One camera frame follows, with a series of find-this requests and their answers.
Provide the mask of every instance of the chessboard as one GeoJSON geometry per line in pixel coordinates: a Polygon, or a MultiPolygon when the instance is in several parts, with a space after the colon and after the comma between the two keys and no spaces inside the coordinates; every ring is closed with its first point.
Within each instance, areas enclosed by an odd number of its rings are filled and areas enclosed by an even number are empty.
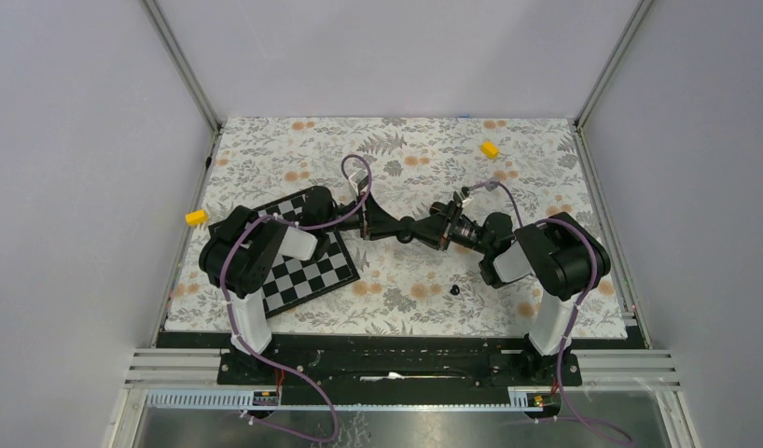
{"type": "MultiPolygon", "coordinates": [[[[305,204],[307,189],[256,207],[260,216],[278,214],[296,221],[305,204]]],[[[329,248],[319,260],[300,261],[278,255],[263,284],[266,317],[278,315],[306,301],[359,280],[346,244],[338,231],[328,232],[329,248]]]]}

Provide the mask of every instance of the floral tablecloth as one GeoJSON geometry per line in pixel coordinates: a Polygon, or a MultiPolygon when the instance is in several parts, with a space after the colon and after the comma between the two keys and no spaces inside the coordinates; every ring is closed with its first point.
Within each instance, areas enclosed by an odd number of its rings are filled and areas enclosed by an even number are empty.
{"type": "MultiPolygon", "coordinates": [[[[352,152],[371,162],[373,195],[395,217],[421,217],[431,202],[495,177],[513,191],[525,224],[566,211],[600,236],[565,119],[232,118],[202,200],[208,224],[236,205],[258,206],[311,185],[327,186],[339,202],[349,202],[340,160],[352,152]],[[485,141],[497,145],[499,157],[480,152],[485,141]]],[[[501,189],[473,197],[465,213],[480,222],[493,211],[511,211],[501,189]]],[[[272,331],[516,337],[538,313],[542,290],[534,278],[487,287],[480,255],[458,245],[436,252],[417,242],[363,241],[358,231],[343,238],[362,279],[271,318],[272,331]],[[448,292],[452,285],[459,295],[448,292]]],[[[206,225],[193,231],[171,292],[167,330],[229,330],[223,299],[198,269],[207,240],[206,225]]],[[[625,334],[607,277],[586,299],[574,335],[625,334]]]]}

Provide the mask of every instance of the white wall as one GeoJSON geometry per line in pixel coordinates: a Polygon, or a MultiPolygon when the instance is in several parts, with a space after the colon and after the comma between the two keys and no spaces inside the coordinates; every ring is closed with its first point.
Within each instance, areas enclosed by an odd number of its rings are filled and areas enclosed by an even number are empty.
{"type": "Polygon", "coordinates": [[[161,0],[228,116],[574,117],[637,0],[161,0]]]}
{"type": "Polygon", "coordinates": [[[657,2],[587,134],[703,446],[763,446],[763,0],[657,2]]]}
{"type": "Polygon", "coordinates": [[[139,2],[0,2],[0,448],[101,442],[208,138],[139,2]]]}

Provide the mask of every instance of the tabletop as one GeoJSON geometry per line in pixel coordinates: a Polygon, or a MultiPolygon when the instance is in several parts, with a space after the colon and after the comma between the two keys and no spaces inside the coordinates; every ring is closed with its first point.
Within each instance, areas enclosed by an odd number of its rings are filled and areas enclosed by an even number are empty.
{"type": "MultiPolygon", "coordinates": [[[[340,160],[350,153],[370,162],[373,196],[394,217],[422,217],[460,187],[495,178],[513,192],[525,224],[565,211],[603,243],[566,119],[231,118],[202,199],[209,220],[192,232],[164,328],[229,331],[224,300],[198,269],[206,225],[237,205],[257,207],[312,185],[347,203],[340,160]],[[499,148],[496,159],[480,151],[486,141],[499,148]]],[[[465,214],[482,222],[494,211],[512,214],[507,196],[480,189],[465,214]]],[[[270,318],[272,331],[520,337],[538,313],[536,279],[488,287],[481,255],[461,246],[437,252],[394,238],[364,241],[358,231],[342,236],[361,280],[270,318]]],[[[573,335],[625,337],[610,276],[585,300],[573,335]]]]}

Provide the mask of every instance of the table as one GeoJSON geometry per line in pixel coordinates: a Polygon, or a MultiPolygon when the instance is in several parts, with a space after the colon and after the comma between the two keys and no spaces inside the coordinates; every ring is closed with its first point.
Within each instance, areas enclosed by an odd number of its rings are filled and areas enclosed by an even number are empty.
{"type": "MultiPolygon", "coordinates": [[[[187,244],[164,329],[229,331],[221,293],[198,269],[206,225],[237,205],[259,206],[311,185],[347,203],[340,160],[352,152],[370,162],[373,195],[395,217],[421,217],[431,202],[494,177],[510,187],[525,224],[566,211],[603,243],[566,119],[231,118],[201,203],[209,220],[187,244]],[[499,148],[496,159],[480,152],[485,141],[499,148]]],[[[501,189],[478,190],[465,214],[482,222],[493,211],[512,213],[501,189]]],[[[416,242],[363,241],[358,231],[342,235],[362,279],[272,317],[272,331],[520,337],[538,313],[542,290],[534,278],[487,287],[481,256],[458,245],[436,252],[416,242]],[[458,296],[448,292],[452,285],[458,296]]],[[[626,336],[609,276],[585,300],[573,335],[626,336]]]]}

